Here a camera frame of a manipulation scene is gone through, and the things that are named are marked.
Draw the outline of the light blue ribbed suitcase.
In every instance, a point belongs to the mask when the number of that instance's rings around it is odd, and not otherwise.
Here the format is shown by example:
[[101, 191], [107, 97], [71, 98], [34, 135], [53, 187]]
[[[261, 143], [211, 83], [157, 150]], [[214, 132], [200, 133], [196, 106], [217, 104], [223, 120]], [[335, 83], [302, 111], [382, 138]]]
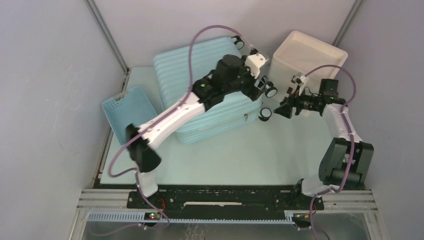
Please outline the light blue ribbed suitcase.
[[[153, 58], [159, 95], [164, 109], [174, 105], [188, 91], [189, 47], [181, 47], [157, 54]], [[241, 57], [234, 39], [225, 36], [200, 43], [192, 49], [192, 72], [197, 81], [214, 70], [225, 55]], [[224, 97], [223, 102], [207, 112], [196, 116], [174, 134], [183, 144], [193, 144], [214, 135], [229, 131], [258, 119], [262, 109], [262, 98], [251, 101], [241, 92], [234, 92]]]

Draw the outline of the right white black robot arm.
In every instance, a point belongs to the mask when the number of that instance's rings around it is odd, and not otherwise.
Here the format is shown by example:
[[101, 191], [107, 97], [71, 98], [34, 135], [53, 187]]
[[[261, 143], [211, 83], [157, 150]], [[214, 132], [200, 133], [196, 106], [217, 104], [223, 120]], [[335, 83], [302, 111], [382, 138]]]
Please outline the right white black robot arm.
[[322, 79], [317, 94], [307, 95], [302, 87], [283, 99], [274, 113], [291, 119], [302, 111], [318, 112], [332, 136], [318, 173], [299, 181], [300, 190], [291, 194], [291, 204], [304, 209], [311, 197], [338, 193], [344, 188], [363, 187], [374, 155], [374, 147], [364, 142], [349, 117], [346, 100], [338, 96], [338, 81]]

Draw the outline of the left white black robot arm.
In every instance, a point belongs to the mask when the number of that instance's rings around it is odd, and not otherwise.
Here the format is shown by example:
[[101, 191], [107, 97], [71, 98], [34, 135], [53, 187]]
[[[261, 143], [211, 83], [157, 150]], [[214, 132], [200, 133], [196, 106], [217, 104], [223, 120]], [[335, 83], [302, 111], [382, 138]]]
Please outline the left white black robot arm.
[[126, 127], [126, 148], [135, 163], [140, 192], [138, 201], [145, 208], [153, 208], [158, 202], [156, 168], [162, 161], [156, 152], [159, 145], [182, 125], [222, 103], [229, 94], [241, 92], [256, 101], [265, 92], [267, 82], [261, 71], [268, 62], [260, 53], [241, 57], [227, 54], [174, 105], [145, 124]]

